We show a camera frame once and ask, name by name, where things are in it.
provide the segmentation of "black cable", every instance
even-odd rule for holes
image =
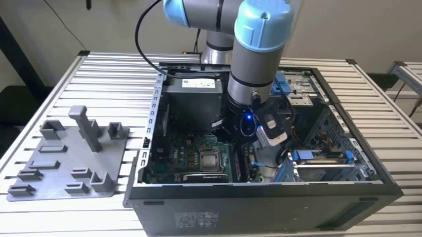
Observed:
[[[199,53],[199,49],[197,49],[199,35],[200,35],[200,29],[197,29],[197,31],[196,31],[196,40],[195,40],[195,45],[193,45],[193,53]]]
[[[280,149],[278,150],[278,152],[276,152],[276,154],[275,154],[275,163],[276,163],[278,165],[280,165],[280,164],[283,163],[284,158],[286,158],[286,155],[287,155],[287,151],[290,151],[290,149],[288,149],[288,148],[287,148],[287,149],[283,149],[282,147],[280,147]]]
[[[318,146],[320,146],[323,144],[323,142],[319,142],[312,148],[311,148],[311,150],[315,150],[315,148],[318,147]]]
[[[267,167],[270,169],[278,169],[278,167],[272,167],[272,166],[267,166],[267,165],[264,167]]]
[[[279,89],[279,91],[282,93],[280,97],[284,99],[284,101],[287,103],[287,107],[288,107],[288,110],[290,110],[290,113],[291,113],[291,124],[294,126],[295,125],[295,119],[296,119],[296,113],[295,113],[295,110],[292,108],[292,105],[290,103],[290,100],[288,100],[287,96],[283,94],[282,85],[279,84],[278,79],[275,78],[274,81],[275,81],[276,87],[278,87],[278,89]]]
[[[408,114],[408,117],[411,118],[411,116],[414,115],[414,113],[415,113],[415,111],[416,111],[416,106],[414,106],[414,108],[411,109],[411,112],[410,112],[410,114]]]
[[[400,92],[402,92],[402,89],[404,88],[404,85],[406,85],[406,83],[403,83],[400,89],[399,89],[398,92],[396,92],[396,95],[395,95],[395,97],[394,97],[394,102],[395,102],[395,100],[396,100],[396,98],[398,98],[398,95],[399,95]]]
[[[67,29],[67,31],[73,35],[75,39],[77,40],[77,42],[80,43],[80,45],[83,46],[84,50],[87,50],[84,44],[80,42],[79,38],[75,36],[75,34],[72,33],[72,31],[68,29],[68,27],[65,26],[64,21],[61,20],[59,14],[56,13],[56,11],[53,10],[53,7],[49,5],[49,3],[47,2],[47,0],[43,0],[45,2],[45,4],[48,5],[48,7],[51,8],[52,12],[55,13],[55,15],[57,16],[64,28]]]
[[[167,72],[164,72],[151,61],[149,59],[147,58],[144,52],[141,51],[140,49],[140,46],[139,46],[139,39],[137,39],[137,36],[139,36],[139,28],[140,28],[140,24],[145,18],[145,15],[148,14],[148,12],[151,11],[151,9],[159,4],[161,0],[155,0],[151,5],[147,7],[147,9],[144,10],[143,14],[140,15],[139,17],[139,20],[137,20],[137,23],[136,23],[136,29],[135,29],[135,45],[136,45],[136,49],[139,51],[139,54],[140,56],[143,56],[145,62],[149,64],[151,67],[153,67],[153,69],[161,73],[163,75],[171,77],[171,78],[176,78],[176,79],[219,79],[219,74],[216,74],[215,76],[183,76],[183,77],[179,77],[179,76],[175,76],[175,75],[171,75],[168,74]]]
[[[310,150],[310,148],[303,144],[303,142],[300,141],[296,132],[295,132],[295,128],[291,128],[291,137],[292,140],[298,143],[298,145],[300,145],[303,148],[306,148],[307,150]]]

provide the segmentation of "blue drive bracket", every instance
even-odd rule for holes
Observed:
[[[279,90],[276,83],[272,84],[272,89],[271,89],[271,94],[272,95],[288,95],[291,93],[291,89],[284,77],[283,73],[276,73],[275,79],[278,80],[280,86],[282,86],[282,91]]]
[[[299,159],[314,159],[314,153],[312,151],[295,151],[298,154]]]

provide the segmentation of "gray component holder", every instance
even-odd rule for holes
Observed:
[[[64,127],[60,121],[59,120],[45,121],[40,129],[40,133],[44,136],[44,138],[47,140],[60,140],[56,133],[57,131],[64,131]]]
[[[40,153],[64,153],[67,151],[67,146],[43,146],[39,149]]]
[[[92,124],[97,127],[96,122],[91,121],[91,128],[95,127]],[[93,129],[93,133],[100,134],[96,139],[103,149],[99,152],[91,151],[88,141],[81,137],[80,127],[65,126],[64,130],[53,130],[59,139],[49,139],[48,133],[48,139],[41,139],[25,168],[17,175],[18,179],[8,190],[6,200],[112,196],[129,129],[119,123],[111,123],[111,126],[116,128],[112,138],[108,135],[109,126],[97,127],[97,131]],[[41,147],[63,146],[67,147],[64,152],[40,153]]]

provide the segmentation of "white wall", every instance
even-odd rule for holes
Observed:
[[[420,0],[303,0],[287,57],[352,58],[367,72],[422,62]]]
[[[135,52],[133,32],[151,0],[48,0],[88,50]],[[43,0],[0,0],[0,15],[44,82],[59,81],[83,49]],[[169,24],[161,6],[147,16],[140,33],[145,52],[191,51],[195,29]],[[204,46],[201,35],[200,47]]]
[[[135,52],[133,30],[152,0],[48,0],[69,29],[92,51]],[[422,61],[422,1],[295,0],[302,9],[287,57],[354,58],[368,72],[386,72],[395,60]],[[0,0],[0,15],[41,79],[53,84],[81,46],[43,0]],[[152,10],[141,29],[147,52],[191,50],[195,29],[168,23],[161,7]],[[200,39],[204,47],[204,34]]]

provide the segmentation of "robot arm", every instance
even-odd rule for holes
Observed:
[[[228,94],[251,106],[268,99],[294,19],[284,0],[164,0],[171,22],[235,35]]]

